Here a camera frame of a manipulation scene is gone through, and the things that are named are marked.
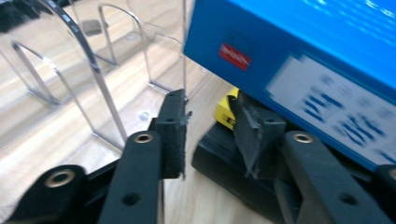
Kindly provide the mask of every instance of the white sticker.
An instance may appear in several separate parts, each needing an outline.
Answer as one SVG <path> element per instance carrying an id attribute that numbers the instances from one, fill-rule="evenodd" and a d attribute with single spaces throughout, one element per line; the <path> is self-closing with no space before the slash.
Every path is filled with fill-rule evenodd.
<path id="1" fill-rule="evenodd" d="M 369 161 L 396 163 L 395 105 L 306 56 L 289 57 L 266 89 L 276 103 Z"/>

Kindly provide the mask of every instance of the blue box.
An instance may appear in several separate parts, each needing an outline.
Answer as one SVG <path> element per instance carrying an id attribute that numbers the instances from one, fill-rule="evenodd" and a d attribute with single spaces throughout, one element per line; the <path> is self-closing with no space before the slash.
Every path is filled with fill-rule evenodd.
<path id="1" fill-rule="evenodd" d="M 370 171 L 396 163 L 392 1 L 196 0 L 184 52 Z"/>

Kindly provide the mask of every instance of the red label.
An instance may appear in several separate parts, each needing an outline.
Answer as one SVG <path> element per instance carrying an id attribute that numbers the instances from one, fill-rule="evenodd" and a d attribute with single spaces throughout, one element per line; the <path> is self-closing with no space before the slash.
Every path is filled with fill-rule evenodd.
<path id="1" fill-rule="evenodd" d="M 243 71 L 248 70 L 248 66 L 251 63 L 251 60 L 247 55 L 239 52 L 228 44 L 221 44 L 219 55 L 221 58 L 232 63 Z"/>

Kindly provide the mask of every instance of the yellow box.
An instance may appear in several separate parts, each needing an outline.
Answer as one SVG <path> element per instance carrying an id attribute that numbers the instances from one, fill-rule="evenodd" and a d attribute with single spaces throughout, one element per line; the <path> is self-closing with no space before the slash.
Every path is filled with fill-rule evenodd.
<path id="1" fill-rule="evenodd" d="M 227 96 L 232 95 L 237 97 L 238 91 L 239 89 L 237 88 L 233 88 L 231 91 L 229 91 L 227 95 L 219 101 L 218 107 L 215 110 L 215 119 L 231 130 L 235 124 L 235 116 L 231 111 Z"/>

